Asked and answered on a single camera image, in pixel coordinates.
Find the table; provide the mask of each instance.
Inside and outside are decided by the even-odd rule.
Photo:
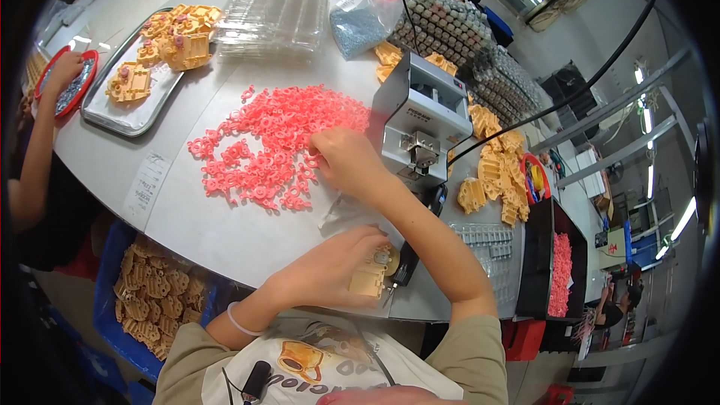
[[[108,51],[113,51],[139,22],[158,8],[180,3],[222,7],[225,2],[96,0],[70,28],[61,29],[49,41],[47,48],[54,53],[67,41],[79,42],[81,38],[90,38],[95,44],[103,42],[111,47]],[[89,31],[83,32],[85,25]],[[100,64],[110,55],[103,54]],[[365,104],[372,103],[372,96],[379,87],[374,75],[377,60],[373,54],[366,53],[344,62],[328,35],[321,61],[298,69],[213,58],[205,68],[186,73],[179,90],[144,135],[134,139],[124,138],[85,122],[75,112],[61,123],[55,152],[88,190],[121,219],[178,255],[252,288],[258,287],[270,274],[331,234],[359,223],[379,222],[384,230],[390,232],[391,241],[399,247],[401,236],[373,211],[348,220],[344,227],[319,231],[318,224],[324,212],[336,198],[336,193],[322,181],[318,186],[310,186],[312,212],[283,211],[277,216],[256,205],[230,209],[222,198],[205,197],[200,184],[202,163],[188,153],[186,142],[202,136],[206,128],[217,127],[231,110],[238,108],[238,97],[249,84],[254,84],[259,91],[264,87],[325,83],[327,87],[342,91]],[[223,150],[223,143],[230,144],[230,140],[223,140],[219,149]],[[172,165],[149,216],[146,220],[137,219],[123,204],[142,160],[150,151],[171,160]],[[465,216],[455,202],[459,184],[466,176],[475,176],[473,172],[478,160],[479,152],[476,152],[455,164],[454,175],[448,182],[449,197],[441,215],[443,220],[499,222],[500,204],[497,202],[470,216]],[[522,231],[523,226],[517,225],[512,256],[514,269],[517,269],[518,288]],[[420,264],[409,286],[399,288],[388,306],[360,312],[403,320],[446,321],[449,318],[449,303]],[[502,318],[513,317],[514,303],[499,310],[499,314]]]

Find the black bin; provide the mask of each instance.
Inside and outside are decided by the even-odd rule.
[[[554,234],[566,233],[570,239],[573,285],[565,317],[548,316],[552,279]],[[585,303],[588,272],[588,242],[555,197],[530,205],[525,224],[525,256],[520,276],[515,313],[536,320],[579,321]]]

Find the red stool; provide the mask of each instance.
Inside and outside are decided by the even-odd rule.
[[[502,346],[507,361],[532,361],[538,355],[545,321],[528,319],[513,322],[502,321]]]
[[[89,280],[95,281],[99,268],[100,258],[95,256],[92,251],[92,239],[90,238],[90,232],[88,232],[85,236],[85,241],[83,241],[83,245],[80,246],[78,256],[67,264],[67,266],[57,266],[55,271],[65,275],[88,278]]]
[[[547,392],[550,395],[543,400],[542,405],[568,405],[575,393],[575,388],[553,383],[547,388]]]

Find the plastic bag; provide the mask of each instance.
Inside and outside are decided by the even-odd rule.
[[[341,0],[330,27],[343,58],[352,59],[384,41],[405,12],[402,0]]]

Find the pink plastic part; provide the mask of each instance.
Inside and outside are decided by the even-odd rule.
[[[565,317],[567,315],[567,298],[570,295],[567,284],[570,282],[572,272],[571,253],[570,239],[567,234],[555,233],[552,284],[550,286],[550,300],[547,306],[547,314],[550,316]]]
[[[250,85],[240,98],[245,101],[254,93]],[[312,205],[298,196],[310,193],[308,181],[317,179],[312,168],[318,166],[318,156],[302,153],[304,164],[298,163],[297,168],[293,156],[308,147],[312,133],[338,125],[364,132],[368,117],[369,110],[361,102],[322,85],[265,89],[249,104],[232,111],[217,129],[206,130],[205,136],[187,145],[195,158],[205,160],[201,171],[207,175],[202,181],[207,195],[221,191],[226,200],[236,204],[230,196],[235,188],[240,200],[277,210],[275,197],[287,188],[278,202],[300,211]],[[247,132],[259,137],[262,150],[253,153],[241,139],[215,158],[215,148],[223,137]]]

